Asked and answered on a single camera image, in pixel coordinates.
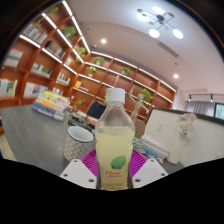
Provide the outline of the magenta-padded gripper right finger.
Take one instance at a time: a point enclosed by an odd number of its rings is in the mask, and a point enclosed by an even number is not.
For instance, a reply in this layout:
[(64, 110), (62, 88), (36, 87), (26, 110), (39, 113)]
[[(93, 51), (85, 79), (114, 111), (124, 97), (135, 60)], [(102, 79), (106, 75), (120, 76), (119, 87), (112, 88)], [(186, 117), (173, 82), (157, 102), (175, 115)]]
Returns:
[(140, 188), (166, 177), (168, 173), (156, 159), (147, 159), (137, 150), (133, 150), (129, 163), (129, 175), (134, 188)]

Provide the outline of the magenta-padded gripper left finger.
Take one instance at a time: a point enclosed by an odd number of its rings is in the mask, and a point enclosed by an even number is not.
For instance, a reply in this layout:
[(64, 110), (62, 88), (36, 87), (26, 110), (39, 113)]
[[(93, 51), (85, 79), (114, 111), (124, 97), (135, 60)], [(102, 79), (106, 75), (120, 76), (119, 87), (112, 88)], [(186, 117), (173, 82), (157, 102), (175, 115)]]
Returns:
[(73, 159), (61, 173), (60, 177), (78, 186), (95, 189), (99, 174), (96, 150), (86, 153), (81, 159)]

